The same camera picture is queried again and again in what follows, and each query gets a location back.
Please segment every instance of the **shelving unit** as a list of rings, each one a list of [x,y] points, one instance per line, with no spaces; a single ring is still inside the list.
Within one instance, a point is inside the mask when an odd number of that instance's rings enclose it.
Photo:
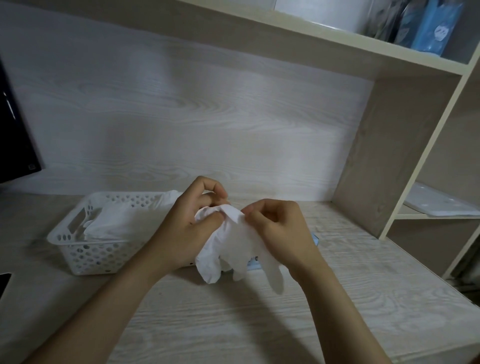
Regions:
[[[445,58],[226,0],[11,2],[372,80],[333,203],[443,277],[480,234],[477,217],[403,205],[415,181],[480,205],[477,1]]]

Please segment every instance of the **hand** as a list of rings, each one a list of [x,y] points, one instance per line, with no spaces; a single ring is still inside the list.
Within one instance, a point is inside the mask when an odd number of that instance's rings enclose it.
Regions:
[[[296,202],[265,199],[244,207],[242,212],[270,254],[289,269],[293,278],[323,259]]]
[[[203,194],[204,190],[213,192]],[[141,270],[155,284],[167,273],[193,262],[210,235],[225,220],[223,213],[215,212],[195,222],[195,214],[202,207],[229,204],[227,196],[219,182],[197,177],[129,265],[135,265],[134,269]]]

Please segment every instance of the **wooden shelf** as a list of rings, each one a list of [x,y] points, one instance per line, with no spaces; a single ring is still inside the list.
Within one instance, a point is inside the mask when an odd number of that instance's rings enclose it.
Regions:
[[[418,212],[407,205],[402,205],[395,216],[395,220],[419,220],[419,219],[480,219],[480,216],[431,216]]]
[[[463,75],[459,62],[227,0],[10,0],[366,79]]]

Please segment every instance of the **wooden desk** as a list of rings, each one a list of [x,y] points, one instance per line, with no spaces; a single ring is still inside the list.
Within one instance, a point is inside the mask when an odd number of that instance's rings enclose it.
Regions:
[[[14,273],[0,303],[1,363],[19,363],[108,280],[71,275],[57,248],[45,241],[79,200],[0,194],[0,270]],[[301,207],[325,259],[394,361],[466,363],[480,352],[478,307],[331,204]],[[110,363],[321,362],[306,300],[283,273],[282,296],[262,271],[249,272],[242,282],[225,274],[212,285],[193,267],[165,277],[142,302]]]

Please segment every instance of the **white plastic basket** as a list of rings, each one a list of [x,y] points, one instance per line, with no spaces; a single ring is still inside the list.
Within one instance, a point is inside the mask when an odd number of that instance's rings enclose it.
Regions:
[[[117,272],[146,242],[86,241],[83,225],[107,202],[130,202],[132,208],[147,208],[162,192],[95,192],[78,205],[48,234],[75,275]]]

